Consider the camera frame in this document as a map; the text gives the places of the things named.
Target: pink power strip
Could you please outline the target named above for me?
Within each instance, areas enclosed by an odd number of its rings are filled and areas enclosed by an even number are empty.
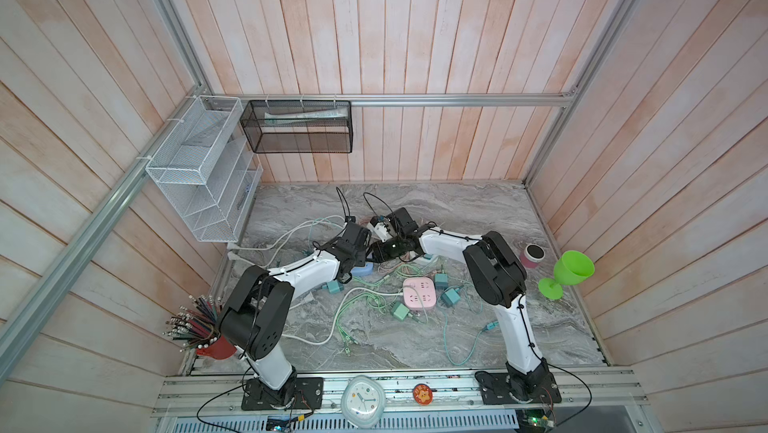
[[[429,278],[408,278],[402,282],[402,298],[411,311],[435,308],[437,304],[435,283]]]

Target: red cup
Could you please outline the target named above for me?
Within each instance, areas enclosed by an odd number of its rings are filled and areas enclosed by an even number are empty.
[[[198,348],[195,351],[197,351],[197,354],[200,356],[210,356],[213,359],[223,360],[234,355],[237,350],[230,342],[226,341],[224,336],[222,336],[208,348]]]
[[[520,255],[520,263],[527,269],[534,269],[544,259],[544,249],[533,243],[526,245]]]

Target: red pencil holder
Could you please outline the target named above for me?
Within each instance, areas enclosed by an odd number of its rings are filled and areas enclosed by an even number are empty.
[[[235,347],[232,343],[227,342],[224,336],[219,337],[215,343],[208,348],[197,349],[197,354],[200,356],[210,356],[213,359],[223,360],[235,354]]]

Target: cup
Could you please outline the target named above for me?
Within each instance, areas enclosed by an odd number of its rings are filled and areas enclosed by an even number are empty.
[[[538,282],[538,291],[549,299],[563,296],[562,285],[578,285],[594,274],[594,263],[583,253],[567,251],[554,264],[554,279],[542,278]]]
[[[232,343],[227,342],[224,336],[220,336],[211,346],[208,348],[199,348],[197,354],[200,356],[210,356],[213,359],[223,360],[235,354],[235,347]]]
[[[544,259],[544,249],[533,243],[526,245],[520,255],[520,263],[528,269],[534,269]]]

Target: robotic arm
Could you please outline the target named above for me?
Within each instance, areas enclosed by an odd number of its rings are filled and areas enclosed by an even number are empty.
[[[505,389],[502,395],[508,393],[518,402],[537,398],[539,386],[549,385],[552,375],[546,361],[540,359],[541,351],[532,345],[533,331],[525,308],[525,269],[504,238],[495,231],[467,236],[430,224],[420,227],[404,208],[392,212],[386,221],[394,234],[368,248],[370,230],[350,217],[340,236],[311,256],[280,268],[251,266],[244,272],[217,326],[258,375],[261,385],[253,393],[269,405],[288,405],[294,398],[296,370],[279,344],[294,297],[332,279],[349,282],[351,269],[365,265],[366,257],[383,263],[414,252],[442,255],[467,265],[478,294],[494,307],[507,349],[504,385],[500,387],[496,381],[488,383],[488,389]]]

